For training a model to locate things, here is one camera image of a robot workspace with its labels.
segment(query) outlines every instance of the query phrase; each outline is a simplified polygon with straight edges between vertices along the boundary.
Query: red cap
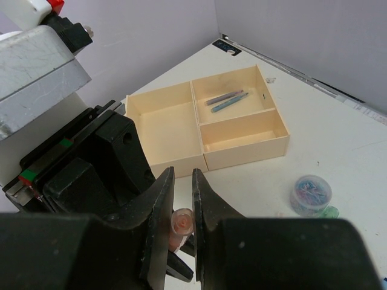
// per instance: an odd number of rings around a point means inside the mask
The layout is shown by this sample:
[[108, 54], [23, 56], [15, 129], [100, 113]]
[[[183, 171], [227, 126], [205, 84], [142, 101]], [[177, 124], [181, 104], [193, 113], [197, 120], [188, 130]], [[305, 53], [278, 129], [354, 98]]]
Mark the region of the red cap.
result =
[[47, 0], [47, 2], [50, 3], [51, 7], [53, 8], [53, 11], [55, 11], [57, 14], [60, 13], [63, 5], [65, 5], [64, 0]]

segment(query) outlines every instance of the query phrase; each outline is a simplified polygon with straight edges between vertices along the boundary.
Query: black sticker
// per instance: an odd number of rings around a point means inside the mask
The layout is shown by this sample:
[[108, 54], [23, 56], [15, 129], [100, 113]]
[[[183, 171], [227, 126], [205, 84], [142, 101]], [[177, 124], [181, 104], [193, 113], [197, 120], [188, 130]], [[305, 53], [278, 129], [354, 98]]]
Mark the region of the black sticker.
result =
[[218, 39], [215, 41], [212, 45], [216, 46], [217, 48], [220, 48], [221, 50], [229, 53], [232, 56], [237, 56], [242, 51], [236, 47], [233, 47], [231, 44], [228, 44], [227, 42], [224, 42], [221, 39]]

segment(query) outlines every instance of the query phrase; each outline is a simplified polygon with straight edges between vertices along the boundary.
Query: small plastic vial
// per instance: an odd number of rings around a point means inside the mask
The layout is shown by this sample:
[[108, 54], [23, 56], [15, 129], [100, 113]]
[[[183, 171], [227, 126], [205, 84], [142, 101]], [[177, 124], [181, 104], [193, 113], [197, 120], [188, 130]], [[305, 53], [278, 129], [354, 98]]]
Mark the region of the small plastic vial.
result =
[[194, 213], [189, 208], [181, 208], [172, 214], [169, 233], [169, 251], [176, 253], [194, 232]]

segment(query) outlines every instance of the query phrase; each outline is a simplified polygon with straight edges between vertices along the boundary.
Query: hole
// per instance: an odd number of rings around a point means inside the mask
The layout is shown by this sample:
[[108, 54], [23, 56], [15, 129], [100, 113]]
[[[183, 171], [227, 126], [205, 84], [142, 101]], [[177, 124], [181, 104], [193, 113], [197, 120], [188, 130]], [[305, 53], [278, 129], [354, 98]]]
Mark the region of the hole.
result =
[[153, 179], [152, 171], [150, 169], [145, 170], [144, 177], [145, 179], [152, 180]]
[[124, 145], [129, 145], [131, 141], [132, 141], [132, 134], [130, 133], [126, 133], [122, 138], [122, 142]]

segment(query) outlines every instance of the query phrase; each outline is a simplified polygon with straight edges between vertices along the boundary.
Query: marker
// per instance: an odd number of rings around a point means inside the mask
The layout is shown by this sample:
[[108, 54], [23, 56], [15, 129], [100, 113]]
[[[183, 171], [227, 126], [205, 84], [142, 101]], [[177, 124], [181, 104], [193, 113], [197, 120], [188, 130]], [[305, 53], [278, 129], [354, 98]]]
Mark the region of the marker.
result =
[[232, 98], [240, 93], [242, 93], [243, 90], [240, 90], [240, 91], [236, 91], [236, 92], [230, 92], [226, 95], [221, 95], [220, 97], [216, 97], [216, 98], [212, 98], [211, 100], [208, 100], [206, 102], [206, 105], [212, 105], [212, 104], [215, 104], [215, 103], [218, 103], [220, 101], [223, 101], [223, 100], [227, 100], [228, 98]]
[[228, 106], [230, 106], [230, 105], [232, 105], [232, 104], [234, 104], [236, 102], [239, 102], [244, 97], [246, 97], [248, 94], [249, 93], [246, 92], [243, 95], [239, 95], [239, 96], [236, 96], [236, 97], [232, 98], [231, 100], [225, 101], [224, 103], [221, 103], [220, 105], [213, 107], [211, 109], [211, 112], [216, 113], [216, 112], [218, 112], [218, 111], [220, 111], [220, 110], [222, 110], [222, 109], [224, 109], [224, 108], [226, 108], [226, 107], [228, 107]]

